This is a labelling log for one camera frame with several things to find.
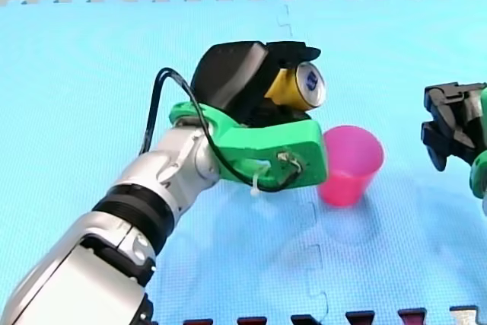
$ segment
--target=green robot part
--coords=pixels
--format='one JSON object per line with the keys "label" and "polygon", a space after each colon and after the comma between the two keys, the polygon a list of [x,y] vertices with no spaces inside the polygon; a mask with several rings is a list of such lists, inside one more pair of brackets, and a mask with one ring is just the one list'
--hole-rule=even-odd
{"label": "green robot part", "polygon": [[[302,172],[288,188],[312,186],[327,177],[326,153],[320,125],[311,119],[265,128],[247,128],[225,113],[201,104],[205,118],[212,127],[212,138],[232,167],[249,177],[259,175],[266,186],[282,183],[293,167],[279,159],[282,154],[301,165]],[[190,102],[176,104],[170,112],[171,123],[197,113]],[[239,181],[220,162],[222,179]]]}
{"label": "green robot part", "polygon": [[[487,142],[487,88],[480,94],[482,106],[482,131]],[[470,189],[475,197],[482,199],[487,191],[487,151],[482,152],[472,164],[470,170]]]}

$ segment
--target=pink plastic cup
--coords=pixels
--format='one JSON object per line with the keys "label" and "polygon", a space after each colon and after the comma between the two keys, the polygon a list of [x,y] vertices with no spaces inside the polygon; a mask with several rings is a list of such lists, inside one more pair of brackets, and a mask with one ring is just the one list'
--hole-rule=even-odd
{"label": "pink plastic cup", "polygon": [[357,126],[338,126],[323,134],[328,179],[317,189],[320,198],[336,207],[352,206],[363,196],[384,162],[377,138]]}

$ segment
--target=soda can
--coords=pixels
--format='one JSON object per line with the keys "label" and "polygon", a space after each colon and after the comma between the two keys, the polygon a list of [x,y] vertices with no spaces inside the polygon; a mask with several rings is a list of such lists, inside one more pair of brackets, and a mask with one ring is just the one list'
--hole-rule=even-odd
{"label": "soda can", "polygon": [[315,65],[302,62],[296,69],[281,69],[266,98],[297,110],[312,110],[324,103],[326,83]]}

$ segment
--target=blue foam mat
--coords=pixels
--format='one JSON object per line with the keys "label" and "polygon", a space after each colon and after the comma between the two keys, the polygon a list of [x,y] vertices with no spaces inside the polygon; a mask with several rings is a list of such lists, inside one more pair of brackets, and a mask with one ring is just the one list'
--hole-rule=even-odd
{"label": "blue foam mat", "polygon": [[[383,169],[347,210],[312,188],[203,193],[158,259],[155,320],[345,324],[374,311],[391,325],[424,307],[428,324],[449,325],[451,306],[475,305],[487,321],[487,222],[469,169],[435,172],[419,138],[425,86],[487,77],[487,0],[55,1],[0,8],[0,305],[134,158],[160,67],[190,78],[214,43],[304,40],[323,51],[329,90],[313,117],[371,130]],[[164,87],[158,135],[185,99]]]}

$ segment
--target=can lid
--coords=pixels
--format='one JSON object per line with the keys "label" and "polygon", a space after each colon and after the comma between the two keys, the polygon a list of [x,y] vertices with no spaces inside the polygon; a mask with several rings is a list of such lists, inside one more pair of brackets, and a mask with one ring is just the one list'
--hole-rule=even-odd
{"label": "can lid", "polygon": [[319,107],[326,99],[326,83],[311,62],[302,62],[296,71],[298,90],[303,99],[312,107]]}

